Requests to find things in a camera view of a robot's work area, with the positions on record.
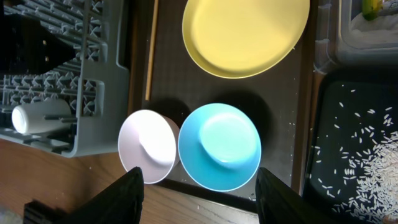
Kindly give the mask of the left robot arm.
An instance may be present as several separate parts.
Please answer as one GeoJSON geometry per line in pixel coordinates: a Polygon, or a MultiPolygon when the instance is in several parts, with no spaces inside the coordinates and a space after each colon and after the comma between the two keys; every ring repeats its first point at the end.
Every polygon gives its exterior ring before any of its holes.
{"type": "Polygon", "coordinates": [[[75,58],[75,50],[19,14],[1,16],[1,74],[37,75],[75,58]]]}

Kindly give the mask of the light blue bowl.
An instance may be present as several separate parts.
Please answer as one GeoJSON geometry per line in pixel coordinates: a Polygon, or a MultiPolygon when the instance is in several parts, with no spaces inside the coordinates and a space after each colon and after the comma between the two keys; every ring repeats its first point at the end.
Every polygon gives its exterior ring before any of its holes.
{"type": "Polygon", "coordinates": [[[210,103],[183,122],[178,153],[186,173],[198,185],[229,192],[256,174],[262,146],[257,128],[245,113],[231,105],[210,103]]]}

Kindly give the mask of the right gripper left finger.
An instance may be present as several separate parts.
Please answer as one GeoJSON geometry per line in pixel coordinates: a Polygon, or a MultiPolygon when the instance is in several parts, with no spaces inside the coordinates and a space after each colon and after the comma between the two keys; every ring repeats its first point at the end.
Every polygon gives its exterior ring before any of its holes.
{"type": "Polygon", "coordinates": [[[24,205],[24,223],[139,223],[144,200],[144,181],[135,167],[90,201],[69,214],[32,201],[24,205]]]}

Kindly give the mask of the white cup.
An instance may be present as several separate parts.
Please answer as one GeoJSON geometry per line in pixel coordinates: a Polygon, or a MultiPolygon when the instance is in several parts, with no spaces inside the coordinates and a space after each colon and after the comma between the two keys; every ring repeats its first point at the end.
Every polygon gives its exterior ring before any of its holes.
{"type": "Polygon", "coordinates": [[[21,134],[39,134],[68,128],[59,119],[45,120],[45,115],[72,115],[65,100],[47,100],[16,106],[12,111],[12,124],[21,134]]]}

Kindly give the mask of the wooden chopstick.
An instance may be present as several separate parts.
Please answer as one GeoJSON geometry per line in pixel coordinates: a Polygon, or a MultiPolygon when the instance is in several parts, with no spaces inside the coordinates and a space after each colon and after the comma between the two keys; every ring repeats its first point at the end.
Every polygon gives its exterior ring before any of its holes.
{"type": "Polygon", "coordinates": [[[149,58],[148,58],[148,66],[147,66],[147,81],[146,81],[146,92],[145,92],[145,100],[150,100],[151,86],[152,86],[152,73],[153,73],[153,64],[154,64],[154,54],[155,54],[155,40],[156,40],[156,32],[157,32],[157,19],[159,13],[159,0],[154,1],[154,10],[152,17],[152,26],[151,26],[151,34],[150,34],[150,47],[149,47],[149,58]]]}

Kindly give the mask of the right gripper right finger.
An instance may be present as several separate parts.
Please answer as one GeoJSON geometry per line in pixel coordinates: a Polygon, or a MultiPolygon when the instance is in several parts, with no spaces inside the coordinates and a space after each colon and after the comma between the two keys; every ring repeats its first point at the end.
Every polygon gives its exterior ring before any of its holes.
{"type": "Polygon", "coordinates": [[[255,192],[257,214],[261,224],[327,224],[335,222],[305,202],[299,194],[266,168],[258,169],[255,192]]]}

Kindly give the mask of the white napkin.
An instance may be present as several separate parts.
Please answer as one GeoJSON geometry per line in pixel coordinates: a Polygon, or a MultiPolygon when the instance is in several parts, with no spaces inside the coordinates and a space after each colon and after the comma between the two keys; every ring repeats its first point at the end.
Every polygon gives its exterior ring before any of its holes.
{"type": "Polygon", "coordinates": [[[355,39],[367,44],[396,44],[397,14],[367,21],[360,13],[351,21],[349,31],[355,39]]]}

